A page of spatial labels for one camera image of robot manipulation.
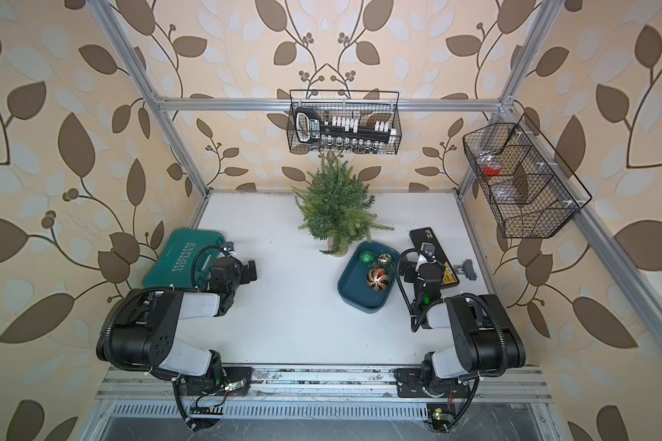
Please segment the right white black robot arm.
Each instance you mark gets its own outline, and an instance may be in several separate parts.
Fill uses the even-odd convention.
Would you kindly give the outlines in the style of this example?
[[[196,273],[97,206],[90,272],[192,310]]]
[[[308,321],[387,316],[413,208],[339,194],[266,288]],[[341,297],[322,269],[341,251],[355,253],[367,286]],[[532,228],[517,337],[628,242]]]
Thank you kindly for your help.
[[[441,295],[445,266],[435,255],[411,248],[399,255],[396,284],[413,333],[448,329],[450,346],[429,352],[419,369],[395,373],[398,393],[446,396],[468,380],[497,378],[525,366],[526,350],[498,296],[460,293]]]

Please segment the small green christmas tree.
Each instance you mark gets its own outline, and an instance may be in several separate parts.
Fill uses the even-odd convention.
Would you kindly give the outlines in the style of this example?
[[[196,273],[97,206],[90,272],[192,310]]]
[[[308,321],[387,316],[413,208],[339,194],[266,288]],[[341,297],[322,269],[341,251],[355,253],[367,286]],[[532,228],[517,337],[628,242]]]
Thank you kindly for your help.
[[[371,240],[374,230],[392,231],[371,211],[375,196],[347,162],[321,161],[311,184],[292,190],[303,223],[300,228],[327,247],[324,255],[343,257],[351,244]]]

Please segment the black flat device with label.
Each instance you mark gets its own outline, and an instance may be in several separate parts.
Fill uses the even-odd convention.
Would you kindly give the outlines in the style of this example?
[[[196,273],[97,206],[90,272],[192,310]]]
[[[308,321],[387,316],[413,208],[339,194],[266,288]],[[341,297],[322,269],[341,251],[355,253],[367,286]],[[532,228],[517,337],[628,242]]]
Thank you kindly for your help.
[[[412,230],[409,238],[415,248],[425,252],[443,267],[442,287],[453,288],[459,285],[459,279],[445,254],[437,235],[430,227]]]

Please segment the red item in basket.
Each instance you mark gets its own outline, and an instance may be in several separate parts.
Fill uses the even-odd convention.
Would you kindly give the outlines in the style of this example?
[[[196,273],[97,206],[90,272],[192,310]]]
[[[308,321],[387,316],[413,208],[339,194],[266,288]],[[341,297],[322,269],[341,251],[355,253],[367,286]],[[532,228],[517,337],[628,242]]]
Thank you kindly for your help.
[[[503,165],[500,162],[500,154],[480,154],[476,157],[476,163],[478,165],[480,174],[486,178],[492,178],[493,176],[501,175]]]

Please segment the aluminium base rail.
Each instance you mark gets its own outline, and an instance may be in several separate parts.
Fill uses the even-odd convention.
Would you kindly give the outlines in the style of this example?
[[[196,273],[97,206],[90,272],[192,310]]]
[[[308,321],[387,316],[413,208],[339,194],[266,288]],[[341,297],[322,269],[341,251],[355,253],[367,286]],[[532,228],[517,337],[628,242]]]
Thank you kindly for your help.
[[[255,401],[391,402],[400,399],[395,368],[384,365],[254,364],[245,392],[236,398]],[[96,397],[101,400],[164,400],[169,382],[137,372],[110,369]],[[554,400],[540,369],[513,369],[500,378],[481,381],[478,402],[551,404]]]

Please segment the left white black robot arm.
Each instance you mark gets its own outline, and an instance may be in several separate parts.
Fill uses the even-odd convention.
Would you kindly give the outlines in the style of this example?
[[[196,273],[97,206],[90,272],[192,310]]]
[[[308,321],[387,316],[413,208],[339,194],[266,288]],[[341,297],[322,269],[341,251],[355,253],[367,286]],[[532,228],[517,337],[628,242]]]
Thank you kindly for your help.
[[[221,355],[178,337],[178,327],[198,318],[222,318],[237,290],[257,280],[257,264],[242,262],[232,243],[191,245],[173,262],[170,281],[132,290],[108,316],[97,357],[123,371],[169,381],[176,396],[230,393],[248,388],[252,370],[226,372]]]

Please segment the red gold striped ornament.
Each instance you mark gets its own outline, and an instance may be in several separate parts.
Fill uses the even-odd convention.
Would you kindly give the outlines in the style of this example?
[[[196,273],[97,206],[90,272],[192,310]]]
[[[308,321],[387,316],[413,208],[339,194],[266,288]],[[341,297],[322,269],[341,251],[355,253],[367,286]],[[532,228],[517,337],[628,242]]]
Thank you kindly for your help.
[[[384,268],[372,268],[367,276],[368,286],[375,291],[386,290],[391,279]]]

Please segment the black socket tool set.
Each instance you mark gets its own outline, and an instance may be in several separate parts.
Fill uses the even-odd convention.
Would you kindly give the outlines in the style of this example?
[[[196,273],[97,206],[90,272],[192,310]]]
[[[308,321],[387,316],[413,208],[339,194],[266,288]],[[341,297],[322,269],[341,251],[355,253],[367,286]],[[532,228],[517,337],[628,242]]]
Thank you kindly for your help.
[[[372,112],[360,115],[358,110],[338,111],[329,108],[301,107],[292,110],[287,124],[287,140],[294,143],[316,145],[324,139],[340,137],[399,145],[402,130],[395,114]]]

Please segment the dark teal plastic tray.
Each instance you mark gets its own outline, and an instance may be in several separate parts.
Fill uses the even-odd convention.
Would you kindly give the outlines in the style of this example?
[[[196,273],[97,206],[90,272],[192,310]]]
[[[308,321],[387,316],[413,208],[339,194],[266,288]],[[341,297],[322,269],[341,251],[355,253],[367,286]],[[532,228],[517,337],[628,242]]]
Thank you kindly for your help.
[[[358,259],[358,253],[369,249],[376,255],[389,253],[393,257],[393,264],[385,268],[391,282],[386,290],[375,291],[367,284],[367,276],[372,268],[378,268],[376,260],[372,266],[365,266]],[[366,313],[375,313],[384,307],[389,295],[395,286],[399,253],[388,245],[378,242],[362,242],[352,254],[346,268],[338,280],[338,294],[347,304]]]

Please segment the gold ball ornament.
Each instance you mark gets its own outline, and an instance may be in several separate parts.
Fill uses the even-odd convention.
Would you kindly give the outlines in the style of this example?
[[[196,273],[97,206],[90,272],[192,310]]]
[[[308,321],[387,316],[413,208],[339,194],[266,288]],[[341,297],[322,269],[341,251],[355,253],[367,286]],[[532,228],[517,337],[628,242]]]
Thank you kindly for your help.
[[[389,253],[382,253],[378,255],[376,264],[379,268],[389,268],[393,264],[393,257]]]

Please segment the small grey clamp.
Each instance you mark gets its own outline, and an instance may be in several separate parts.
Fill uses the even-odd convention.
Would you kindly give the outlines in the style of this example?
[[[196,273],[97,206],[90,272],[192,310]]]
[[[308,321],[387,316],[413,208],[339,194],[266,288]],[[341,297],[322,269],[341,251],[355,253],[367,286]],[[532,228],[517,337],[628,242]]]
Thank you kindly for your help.
[[[474,263],[471,259],[466,259],[463,263],[454,266],[454,271],[470,281],[477,281],[478,279],[476,271],[474,270]]]

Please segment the green glitter ball ornament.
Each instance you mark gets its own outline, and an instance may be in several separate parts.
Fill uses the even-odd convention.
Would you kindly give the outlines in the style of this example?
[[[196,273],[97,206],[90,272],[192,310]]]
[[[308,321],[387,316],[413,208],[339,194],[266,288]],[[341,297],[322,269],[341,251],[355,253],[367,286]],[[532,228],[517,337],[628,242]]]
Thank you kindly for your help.
[[[376,260],[376,255],[369,249],[363,249],[358,253],[358,259],[365,266],[372,266]]]

